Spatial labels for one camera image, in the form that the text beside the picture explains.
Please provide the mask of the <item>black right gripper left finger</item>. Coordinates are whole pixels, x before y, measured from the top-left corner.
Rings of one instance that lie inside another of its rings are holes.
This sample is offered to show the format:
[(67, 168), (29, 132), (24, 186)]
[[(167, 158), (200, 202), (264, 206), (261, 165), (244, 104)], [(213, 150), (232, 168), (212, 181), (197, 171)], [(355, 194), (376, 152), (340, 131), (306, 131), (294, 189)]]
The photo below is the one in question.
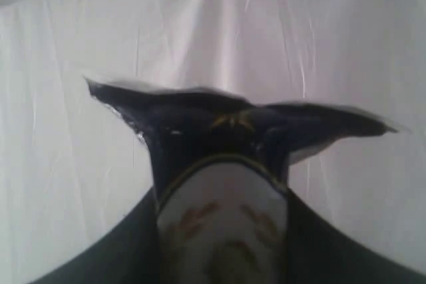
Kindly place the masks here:
[(37, 283), (160, 283), (154, 196), (145, 194), (113, 229)]

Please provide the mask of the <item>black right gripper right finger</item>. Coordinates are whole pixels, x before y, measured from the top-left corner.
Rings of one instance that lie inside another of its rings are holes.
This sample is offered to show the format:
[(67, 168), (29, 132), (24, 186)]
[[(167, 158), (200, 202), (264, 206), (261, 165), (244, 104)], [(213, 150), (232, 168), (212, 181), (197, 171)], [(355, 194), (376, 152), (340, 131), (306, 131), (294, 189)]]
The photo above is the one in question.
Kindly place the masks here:
[(346, 236), (288, 191), (287, 283), (424, 283), (425, 275)]

